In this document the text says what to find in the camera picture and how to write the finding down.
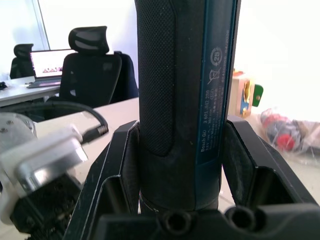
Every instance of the white wall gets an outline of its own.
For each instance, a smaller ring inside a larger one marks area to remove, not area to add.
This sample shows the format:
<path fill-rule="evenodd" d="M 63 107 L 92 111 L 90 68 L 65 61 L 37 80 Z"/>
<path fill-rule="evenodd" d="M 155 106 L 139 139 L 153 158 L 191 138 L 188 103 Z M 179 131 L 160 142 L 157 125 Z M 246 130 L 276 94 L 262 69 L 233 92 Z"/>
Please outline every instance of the white wall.
<path fill-rule="evenodd" d="M 15 45 L 32 43 L 33 50 L 48 49 L 32 0 L 0 0 L 0 29 L 0 76 L 10 73 Z"/>
<path fill-rule="evenodd" d="M 68 49 L 77 27 L 107 26 L 114 51 L 128 54 L 138 83 L 137 18 L 134 0 L 39 0 L 51 49 Z"/>
<path fill-rule="evenodd" d="M 275 105 L 299 112 L 320 102 L 319 9 L 318 0 L 242 0 L 235 67 L 255 76 Z"/>

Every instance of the laptop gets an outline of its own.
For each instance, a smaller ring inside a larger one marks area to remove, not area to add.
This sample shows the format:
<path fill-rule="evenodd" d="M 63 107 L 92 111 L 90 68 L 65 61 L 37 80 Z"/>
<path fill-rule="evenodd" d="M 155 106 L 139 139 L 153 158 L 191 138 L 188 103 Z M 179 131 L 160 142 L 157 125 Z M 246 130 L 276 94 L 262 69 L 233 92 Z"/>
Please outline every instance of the laptop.
<path fill-rule="evenodd" d="M 76 51 L 72 49 L 32 51 L 30 58 L 35 82 L 28 88 L 59 86 L 65 57 L 73 53 Z"/>

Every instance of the black cable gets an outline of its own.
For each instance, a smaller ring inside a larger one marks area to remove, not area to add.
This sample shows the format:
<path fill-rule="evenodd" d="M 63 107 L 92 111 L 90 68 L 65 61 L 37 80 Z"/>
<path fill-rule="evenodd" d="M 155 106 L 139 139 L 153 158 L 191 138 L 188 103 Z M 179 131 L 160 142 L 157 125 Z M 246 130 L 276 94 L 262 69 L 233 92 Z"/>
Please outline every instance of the black cable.
<path fill-rule="evenodd" d="M 60 109 L 70 109 L 74 111 L 83 112 L 86 111 L 93 115 L 100 123 L 100 126 L 92 128 L 87 130 L 82 135 L 82 143 L 86 144 L 89 143 L 107 132 L 109 132 L 108 123 L 105 120 L 103 116 L 101 116 L 97 111 L 92 109 L 91 107 L 87 105 L 83 105 L 80 103 L 75 102 L 69 102 L 69 101 L 48 101 L 48 102 L 40 102 L 40 103 L 33 103 L 33 104 L 25 104 L 25 105 L 18 105 L 13 107 L 6 107 L 1 109 L 1 112 L 28 112 L 28 111 L 34 111 L 34 110 L 46 110 L 46 109 L 54 109 L 54 108 L 60 108 Z"/>

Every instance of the chair headrest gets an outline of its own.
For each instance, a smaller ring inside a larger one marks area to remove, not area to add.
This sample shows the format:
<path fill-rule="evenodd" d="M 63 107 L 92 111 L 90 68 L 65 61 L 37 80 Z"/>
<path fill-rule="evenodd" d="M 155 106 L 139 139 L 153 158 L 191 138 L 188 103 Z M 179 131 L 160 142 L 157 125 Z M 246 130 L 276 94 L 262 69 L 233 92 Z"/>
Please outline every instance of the chair headrest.
<path fill-rule="evenodd" d="M 13 52 L 17 58 L 28 59 L 30 58 L 30 53 L 32 51 L 32 43 L 29 44 L 18 44 L 14 47 Z"/>
<path fill-rule="evenodd" d="M 77 27 L 69 34 L 70 48 L 80 54 L 103 56 L 109 52 L 106 26 Z"/>

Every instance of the white desk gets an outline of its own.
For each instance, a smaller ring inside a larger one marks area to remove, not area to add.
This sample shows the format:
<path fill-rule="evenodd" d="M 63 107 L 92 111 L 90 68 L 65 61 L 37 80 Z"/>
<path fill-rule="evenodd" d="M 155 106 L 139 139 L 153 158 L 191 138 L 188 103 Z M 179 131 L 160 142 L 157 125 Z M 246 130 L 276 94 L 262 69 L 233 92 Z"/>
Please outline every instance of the white desk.
<path fill-rule="evenodd" d="M 35 81 L 33 76 L 5 81 L 8 88 L 0 91 L 0 107 L 18 104 L 59 93 L 60 86 L 27 88 L 28 83 Z"/>
<path fill-rule="evenodd" d="M 96 141 L 87 144 L 83 147 L 88 156 L 88 161 L 75 168 L 76 177 L 83 182 L 86 179 L 89 168 L 93 161 L 99 156 L 101 151 L 107 146 L 112 138 L 113 132 L 121 125 L 139 119 L 139 100 L 138 98 L 123 101 L 116 104 L 111 104 L 96 109 L 108 122 L 109 134 L 97 139 Z M 248 122 L 252 124 L 252 128 L 261 134 L 260 128 L 255 121 L 257 116 L 252 115 L 248 118 Z M 37 136 L 43 137 L 49 132 L 56 131 L 68 124 L 73 123 L 81 132 L 98 125 L 98 121 L 89 113 L 81 112 L 68 116 L 59 117 L 56 119 L 40 122 L 36 124 Z M 298 163 L 288 161 L 291 168 L 300 178 L 305 187 L 313 195 L 316 201 L 320 204 L 320 169 L 304 166 Z M 234 204 L 226 177 L 222 174 L 222 185 L 219 195 L 219 210 L 225 212 L 226 209 Z M 23 240 L 25 235 L 18 233 L 13 226 L 6 226 L 0 223 L 0 240 L 14 239 Z"/>

